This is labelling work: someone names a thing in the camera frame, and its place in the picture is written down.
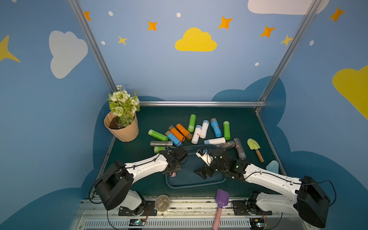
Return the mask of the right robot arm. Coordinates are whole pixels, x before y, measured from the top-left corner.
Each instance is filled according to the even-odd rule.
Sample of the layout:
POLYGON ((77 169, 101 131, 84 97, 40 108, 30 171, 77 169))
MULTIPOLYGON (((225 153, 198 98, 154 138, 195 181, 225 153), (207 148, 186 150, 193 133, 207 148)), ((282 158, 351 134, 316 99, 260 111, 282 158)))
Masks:
POLYGON ((254 191, 246 201, 247 212, 261 215, 282 212, 299 215, 306 223, 325 228, 331 200, 313 178, 288 177, 262 169, 247 160, 235 160, 224 148, 200 148, 196 156, 203 160, 195 171, 203 179, 215 172, 239 182, 263 186, 274 194, 254 191))

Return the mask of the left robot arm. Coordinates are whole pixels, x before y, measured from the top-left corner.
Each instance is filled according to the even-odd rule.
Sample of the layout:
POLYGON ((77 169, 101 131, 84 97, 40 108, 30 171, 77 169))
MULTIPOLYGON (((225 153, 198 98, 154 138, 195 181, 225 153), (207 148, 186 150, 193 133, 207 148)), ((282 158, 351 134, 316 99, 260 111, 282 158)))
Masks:
POLYGON ((96 189, 106 210, 121 205, 127 196, 135 196, 130 192, 131 186, 142 178, 154 173, 171 176, 181 170, 182 161, 188 156, 183 147, 160 151, 153 157, 135 163, 114 162, 108 172, 96 179, 96 189))

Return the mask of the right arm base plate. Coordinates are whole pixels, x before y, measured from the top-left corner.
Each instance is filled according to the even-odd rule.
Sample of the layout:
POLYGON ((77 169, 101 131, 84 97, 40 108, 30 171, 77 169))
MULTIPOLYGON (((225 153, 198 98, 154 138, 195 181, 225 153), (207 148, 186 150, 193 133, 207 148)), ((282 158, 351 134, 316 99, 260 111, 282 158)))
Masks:
POLYGON ((272 211, 262 211, 255 203, 247 200, 233 200, 231 207, 236 216, 264 216, 272 215, 272 211))

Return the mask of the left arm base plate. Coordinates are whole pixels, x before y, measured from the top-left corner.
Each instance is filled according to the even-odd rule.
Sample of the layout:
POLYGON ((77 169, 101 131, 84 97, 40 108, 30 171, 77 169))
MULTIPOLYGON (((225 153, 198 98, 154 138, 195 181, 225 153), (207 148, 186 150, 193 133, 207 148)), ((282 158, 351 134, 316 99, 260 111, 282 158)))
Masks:
POLYGON ((154 201, 143 201, 136 209, 130 210, 129 208, 121 206, 119 208, 118 216, 157 216, 157 209, 155 208, 154 201))

